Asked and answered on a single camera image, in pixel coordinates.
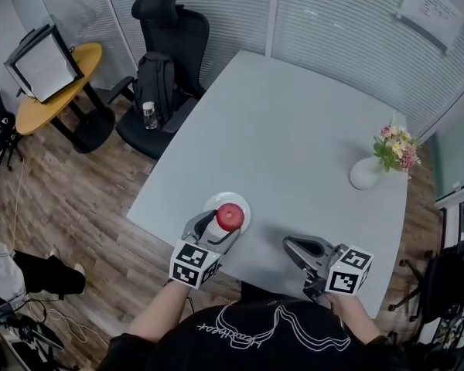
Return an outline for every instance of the flower vase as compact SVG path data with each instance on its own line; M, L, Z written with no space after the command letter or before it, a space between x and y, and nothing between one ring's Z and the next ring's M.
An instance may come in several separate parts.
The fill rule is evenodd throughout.
M357 189L369 189L377 184L382 176L384 167L378 157L361 159L350 170L350 183Z

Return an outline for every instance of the chair armrest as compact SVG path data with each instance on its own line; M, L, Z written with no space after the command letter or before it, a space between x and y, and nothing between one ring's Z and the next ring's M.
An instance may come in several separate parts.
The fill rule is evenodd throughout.
M464 240L460 240L456 246L457 254L464 253Z
M118 84L115 85L115 87L113 87L108 93L106 99L107 104L113 102L114 99L120 94L124 95L124 97L132 102L134 100L134 94L130 89L128 89L128 86L131 85L133 81L134 77L131 76L124 77L122 80L120 80Z
M198 100L193 97L186 100L180 109L178 109L178 111L173 114L172 118L163 126L162 131L168 134L177 133L197 103Z
M206 93L206 90L200 85L200 88L198 89L198 91L200 92L200 94L198 95L199 99L201 99L203 97L203 95Z
M0 127L7 125L6 123L2 122L5 118L7 118L7 114L3 114L2 116L0 116Z

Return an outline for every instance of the black chair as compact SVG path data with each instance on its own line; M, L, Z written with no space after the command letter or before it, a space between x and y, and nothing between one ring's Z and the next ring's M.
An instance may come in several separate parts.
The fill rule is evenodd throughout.
M453 318L464 304L464 250L457 250L460 250L459 246L433 257L424 276L409 260L401 260L399 264L411 268L418 279L418 288L398 304L390 305L388 310L394 311L420 294L418 311L409 318L410 322L414 322L421 313L422 324L437 318Z
M204 15L176 5L176 0L136 0L131 13L141 23L146 49L173 60L176 84L185 95L157 129L147 130L141 113L135 108L129 108L117 123L117 132L126 143L158 160L205 93L200 84L200 67L210 26ZM135 97L128 86L134 80L134 77L125 77L120 81L109 93L107 103L119 94L133 102Z
M24 159L17 148L17 144L21 138L22 136L15 129L15 115L5 109L2 97L0 96L0 153L9 150L9 158L7 160L7 168L9 170L12 170L10 160L12 159L14 150L17 151L21 161Z

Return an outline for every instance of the black t-shirt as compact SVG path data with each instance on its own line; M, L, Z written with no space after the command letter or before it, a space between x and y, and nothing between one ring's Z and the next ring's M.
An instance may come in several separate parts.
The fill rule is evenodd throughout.
M123 334L98 371L406 370L398 349L363 346L329 309L298 299L216 306L188 317L158 344Z

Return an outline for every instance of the chair headrest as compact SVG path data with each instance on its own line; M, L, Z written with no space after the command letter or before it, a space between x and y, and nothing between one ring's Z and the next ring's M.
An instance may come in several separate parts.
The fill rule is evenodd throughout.
M179 16L176 11L176 0L136 0L132 5L134 18L154 22L162 28L175 25Z

